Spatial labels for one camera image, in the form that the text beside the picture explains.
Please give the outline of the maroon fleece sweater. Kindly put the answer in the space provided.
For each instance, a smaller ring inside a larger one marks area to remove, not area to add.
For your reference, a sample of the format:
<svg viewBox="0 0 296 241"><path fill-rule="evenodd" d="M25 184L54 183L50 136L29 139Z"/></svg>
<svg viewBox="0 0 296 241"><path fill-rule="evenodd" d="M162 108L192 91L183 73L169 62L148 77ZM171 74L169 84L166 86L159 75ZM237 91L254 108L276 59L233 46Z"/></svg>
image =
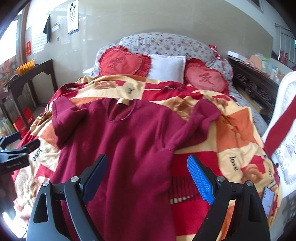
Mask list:
<svg viewBox="0 0 296 241"><path fill-rule="evenodd" d="M52 124L60 149L53 183L80 175L99 155L108 170L87 204L105 240L175 240L169 188L174 151L203 142L221 112L197 102L189 120L166 106L134 99L127 105L103 98L77 107L53 102Z"/></svg>

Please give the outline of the red gift bag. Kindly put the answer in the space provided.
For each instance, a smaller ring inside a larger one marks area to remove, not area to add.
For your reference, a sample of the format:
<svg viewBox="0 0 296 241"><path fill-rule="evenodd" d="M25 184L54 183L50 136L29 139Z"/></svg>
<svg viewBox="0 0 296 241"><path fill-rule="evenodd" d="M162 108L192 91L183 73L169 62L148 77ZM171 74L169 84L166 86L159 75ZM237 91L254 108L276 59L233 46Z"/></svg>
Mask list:
<svg viewBox="0 0 296 241"><path fill-rule="evenodd" d="M14 121L13 126L16 129L16 131L20 133L21 138L23 138L28 132L28 128L25 126L25 124L19 116Z"/></svg>
<svg viewBox="0 0 296 241"><path fill-rule="evenodd" d="M27 123L29 124L29 126L32 125L32 123L34 122L35 118L31 112L31 110L29 108L25 108L23 110L23 114L25 116L25 120L27 121Z"/></svg>

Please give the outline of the smartphone on bed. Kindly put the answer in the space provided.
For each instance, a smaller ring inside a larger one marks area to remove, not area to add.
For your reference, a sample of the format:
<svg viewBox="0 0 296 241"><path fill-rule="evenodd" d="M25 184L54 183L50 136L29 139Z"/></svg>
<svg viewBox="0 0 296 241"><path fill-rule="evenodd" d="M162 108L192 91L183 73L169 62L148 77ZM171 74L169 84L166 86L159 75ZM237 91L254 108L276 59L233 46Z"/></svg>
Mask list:
<svg viewBox="0 0 296 241"><path fill-rule="evenodd" d="M268 188L264 187L261 203L265 212L265 216L268 218L273 206L274 192Z"/></svg>

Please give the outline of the dark wooden side table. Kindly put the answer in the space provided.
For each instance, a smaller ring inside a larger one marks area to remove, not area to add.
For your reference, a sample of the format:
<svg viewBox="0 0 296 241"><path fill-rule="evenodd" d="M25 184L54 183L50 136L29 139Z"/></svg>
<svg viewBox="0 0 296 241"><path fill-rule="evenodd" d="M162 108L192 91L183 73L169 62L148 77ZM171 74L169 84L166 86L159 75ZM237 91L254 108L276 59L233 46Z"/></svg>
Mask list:
<svg viewBox="0 0 296 241"><path fill-rule="evenodd" d="M1 108L4 109L3 107L3 99L5 99L8 96L12 97L12 101L16 107L16 110L18 112L18 115L20 116L21 120L23 121L23 124L27 129L30 128L30 124L25 118L25 115L23 114L23 110L20 106L20 103L18 101L19 96L23 93L23 88L26 84L29 85L29 88L32 92L33 96L33 101L37 104L37 106L46 106L46 104L41 104L39 102L39 99L37 97L34 85L33 85L33 78L36 77L37 75L44 73L46 75L50 75L51 77L51 82L53 85L53 90L54 93L58 90L58 84L55 76L55 71L54 71L54 65L53 65L53 60L47 60L41 64L37 64L33 67L33 69L29 70L23 75L15 75L11 81L7 83L7 90L1 90Z"/></svg>

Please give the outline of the red orange cream blanket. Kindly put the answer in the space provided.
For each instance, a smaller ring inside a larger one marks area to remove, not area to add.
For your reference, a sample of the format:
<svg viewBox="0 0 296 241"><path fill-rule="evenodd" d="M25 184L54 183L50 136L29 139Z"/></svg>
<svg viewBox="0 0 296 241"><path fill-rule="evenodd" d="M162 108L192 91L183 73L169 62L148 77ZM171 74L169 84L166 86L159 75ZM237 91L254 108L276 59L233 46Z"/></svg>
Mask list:
<svg viewBox="0 0 296 241"><path fill-rule="evenodd" d="M39 189L52 177L58 166L60 149L53 128L53 102L66 97L77 107L103 98L116 99L119 104L131 100L146 100L163 105L183 120L190 119L193 108L202 99L212 102L220 110L220 116L210 123L207 138L195 145L174 151L170 163L171 205L175 240L191 240L204 221L210 205L204 201L187 168L187 158L195 154L202 164L216 175L230 182L254 183L259 195L264 187L274 192L273 206L267 218L272 225L281 200L277 171L269 160L264 144L253 124L251 110L237 105L229 97L199 90L174 81L161 82L135 75L109 75L98 78L83 77L75 83L62 86L50 100L46 112L38 117L21 140L25 145L39 140L40 147L30 153L29 166L16 171L13 176L16 189L16 205L25 214L31 214Z"/></svg>

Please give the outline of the yellow plastic basket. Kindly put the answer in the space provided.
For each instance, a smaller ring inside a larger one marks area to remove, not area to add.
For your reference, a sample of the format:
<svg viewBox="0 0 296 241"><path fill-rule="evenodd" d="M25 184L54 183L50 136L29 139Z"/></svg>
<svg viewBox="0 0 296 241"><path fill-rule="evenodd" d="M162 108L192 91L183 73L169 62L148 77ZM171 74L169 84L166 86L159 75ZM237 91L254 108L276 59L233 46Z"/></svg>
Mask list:
<svg viewBox="0 0 296 241"><path fill-rule="evenodd" d="M34 59L22 64L20 67L16 69L17 75L23 75L27 73L28 71L32 70L34 66L35 66Z"/></svg>

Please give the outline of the white chair with red cloth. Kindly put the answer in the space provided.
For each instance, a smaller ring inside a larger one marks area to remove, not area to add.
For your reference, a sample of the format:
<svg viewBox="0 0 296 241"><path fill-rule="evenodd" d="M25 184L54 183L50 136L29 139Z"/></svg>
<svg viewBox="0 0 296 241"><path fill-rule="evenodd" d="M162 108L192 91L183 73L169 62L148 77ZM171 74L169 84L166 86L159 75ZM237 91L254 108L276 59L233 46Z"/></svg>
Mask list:
<svg viewBox="0 0 296 241"><path fill-rule="evenodd" d="M278 164L283 198L295 192L295 72L282 79L273 116L262 136L267 154Z"/></svg>

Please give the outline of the left red heart pillow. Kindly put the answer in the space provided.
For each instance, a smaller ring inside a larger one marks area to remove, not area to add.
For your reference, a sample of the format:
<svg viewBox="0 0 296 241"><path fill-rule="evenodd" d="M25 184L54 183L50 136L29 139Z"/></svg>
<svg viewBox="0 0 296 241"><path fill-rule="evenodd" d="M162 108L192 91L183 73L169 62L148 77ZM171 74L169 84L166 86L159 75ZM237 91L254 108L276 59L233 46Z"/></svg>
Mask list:
<svg viewBox="0 0 296 241"><path fill-rule="evenodd" d="M151 67L151 57L132 53L123 46L108 48L99 58L99 76L137 75L146 77Z"/></svg>

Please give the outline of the red heart pillow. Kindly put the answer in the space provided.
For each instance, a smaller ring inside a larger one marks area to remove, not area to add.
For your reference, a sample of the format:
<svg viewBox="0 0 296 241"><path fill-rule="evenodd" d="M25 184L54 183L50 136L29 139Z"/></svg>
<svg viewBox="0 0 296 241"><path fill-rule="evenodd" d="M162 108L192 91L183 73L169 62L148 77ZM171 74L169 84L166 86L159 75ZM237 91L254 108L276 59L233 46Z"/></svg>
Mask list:
<svg viewBox="0 0 296 241"><path fill-rule="evenodd" d="M196 89L229 94L228 82L223 75L218 70L208 68L202 60L196 58L186 60L184 84L190 84Z"/></svg>
<svg viewBox="0 0 296 241"><path fill-rule="evenodd" d="M99 76L137 75L146 77L151 67L151 57L132 53L123 46L108 48L99 58Z"/></svg>

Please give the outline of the white rectangular pillow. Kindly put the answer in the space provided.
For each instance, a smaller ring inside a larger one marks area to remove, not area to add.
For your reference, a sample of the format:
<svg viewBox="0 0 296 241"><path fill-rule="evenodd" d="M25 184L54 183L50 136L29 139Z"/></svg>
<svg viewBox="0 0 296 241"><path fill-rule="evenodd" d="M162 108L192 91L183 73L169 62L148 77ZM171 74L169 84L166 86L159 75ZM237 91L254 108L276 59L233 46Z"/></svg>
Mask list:
<svg viewBox="0 0 296 241"><path fill-rule="evenodd" d="M162 82L174 81L184 83L185 56L151 54L149 57L151 58L151 66L147 78Z"/></svg>

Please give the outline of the right red heart pillow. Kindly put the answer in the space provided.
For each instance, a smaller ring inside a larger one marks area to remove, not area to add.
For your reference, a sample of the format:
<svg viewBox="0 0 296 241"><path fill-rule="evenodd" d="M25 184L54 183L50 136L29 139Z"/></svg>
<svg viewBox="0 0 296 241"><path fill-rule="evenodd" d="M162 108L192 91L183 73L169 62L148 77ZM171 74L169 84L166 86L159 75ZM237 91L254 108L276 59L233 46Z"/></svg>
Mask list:
<svg viewBox="0 0 296 241"><path fill-rule="evenodd" d="M229 94L228 82L223 75L218 70L208 68L202 60L196 58L186 60L184 84L190 84L196 89Z"/></svg>

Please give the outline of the floral quilt bedding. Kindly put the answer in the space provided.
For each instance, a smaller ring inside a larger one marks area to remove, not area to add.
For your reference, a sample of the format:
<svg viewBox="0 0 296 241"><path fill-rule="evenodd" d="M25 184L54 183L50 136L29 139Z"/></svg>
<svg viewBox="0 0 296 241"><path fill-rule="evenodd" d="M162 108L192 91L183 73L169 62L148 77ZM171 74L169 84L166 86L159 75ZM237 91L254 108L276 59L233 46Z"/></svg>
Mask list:
<svg viewBox="0 0 296 241"><path fill-rule="evenodd" d="M99 59L111 47L123 46L132 53L157 54L165 56L185 56L187 60L200 59L210 68L218 70L229 85L232 85L233 68L228 60L222 58L214 45L203 44L193 38L170 33L140 33L123 37L118 43L99 49L90 77L98 76Z"/></svg>

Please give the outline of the red wall sticker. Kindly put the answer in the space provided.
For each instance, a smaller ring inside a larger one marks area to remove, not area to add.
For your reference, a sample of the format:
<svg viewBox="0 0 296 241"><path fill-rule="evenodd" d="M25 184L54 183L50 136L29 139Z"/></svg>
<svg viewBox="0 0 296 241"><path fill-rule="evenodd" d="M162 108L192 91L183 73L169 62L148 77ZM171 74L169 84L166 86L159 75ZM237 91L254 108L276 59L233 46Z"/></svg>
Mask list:
<svg viewBox="0 0 296 241"><path fill-rule="evenodd" d="M32 48L31 48L31 41L26 42L26 55L30 56L32 54Z"/></svg>

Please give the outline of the wall calendar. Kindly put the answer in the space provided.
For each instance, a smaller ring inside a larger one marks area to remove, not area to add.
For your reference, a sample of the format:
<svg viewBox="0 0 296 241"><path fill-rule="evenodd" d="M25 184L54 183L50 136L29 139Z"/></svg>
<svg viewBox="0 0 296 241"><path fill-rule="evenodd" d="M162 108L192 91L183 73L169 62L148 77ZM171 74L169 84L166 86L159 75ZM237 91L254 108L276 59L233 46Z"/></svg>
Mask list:
<svg viewBox="0 0 296 241"><path fill-rule="evenodd" d="M67 33L71 35L79 31L79 0L67 5Z"/></svg>

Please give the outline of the dark carved wooden bed frame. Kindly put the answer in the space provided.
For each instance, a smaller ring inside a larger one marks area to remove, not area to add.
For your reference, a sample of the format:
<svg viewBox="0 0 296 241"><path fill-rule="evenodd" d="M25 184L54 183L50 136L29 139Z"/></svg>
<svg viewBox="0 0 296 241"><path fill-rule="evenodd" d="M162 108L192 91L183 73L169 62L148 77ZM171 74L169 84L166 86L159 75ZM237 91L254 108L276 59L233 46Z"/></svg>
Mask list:
<svg viewBox="0 0 296 241"><path fill-rule="evenodd" d="M259 113L270 123L273 116L279 84L265 74L233 58L228 58L233 68L233 85L260 106Z"/></svg>

